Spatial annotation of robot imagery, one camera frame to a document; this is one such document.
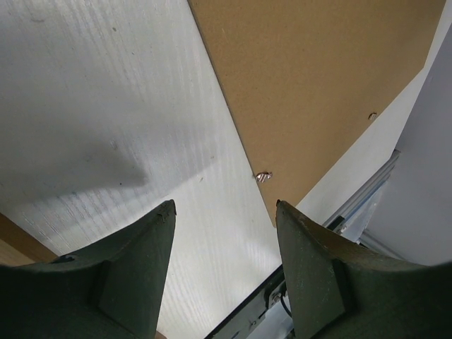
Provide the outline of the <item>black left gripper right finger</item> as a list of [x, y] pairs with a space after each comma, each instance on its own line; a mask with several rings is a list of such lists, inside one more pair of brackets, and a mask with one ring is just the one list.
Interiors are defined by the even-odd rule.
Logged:
[[276, 229], [297, 338], [450, 338], [451, 264], [376, 253], [286, 201]]

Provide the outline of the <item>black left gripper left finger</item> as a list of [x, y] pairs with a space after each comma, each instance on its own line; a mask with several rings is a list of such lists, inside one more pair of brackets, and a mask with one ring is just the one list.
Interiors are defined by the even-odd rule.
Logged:
[[154, 338], [174, 201], [50, 263], [1, 267], [2, 338]]

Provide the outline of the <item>brown backing board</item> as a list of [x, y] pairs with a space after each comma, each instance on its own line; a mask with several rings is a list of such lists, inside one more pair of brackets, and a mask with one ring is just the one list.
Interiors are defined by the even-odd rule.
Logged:
[[443, 1], [191, 1], [268, 214], [298, 204], [421, 71]]

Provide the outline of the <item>wooden picture frame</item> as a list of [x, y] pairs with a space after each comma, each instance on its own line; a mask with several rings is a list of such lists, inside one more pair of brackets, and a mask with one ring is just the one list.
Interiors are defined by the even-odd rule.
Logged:
[[1, 214], [1, 265], [24, 266], [32, 263], [49, 263], [57, 255], [14, 222]]

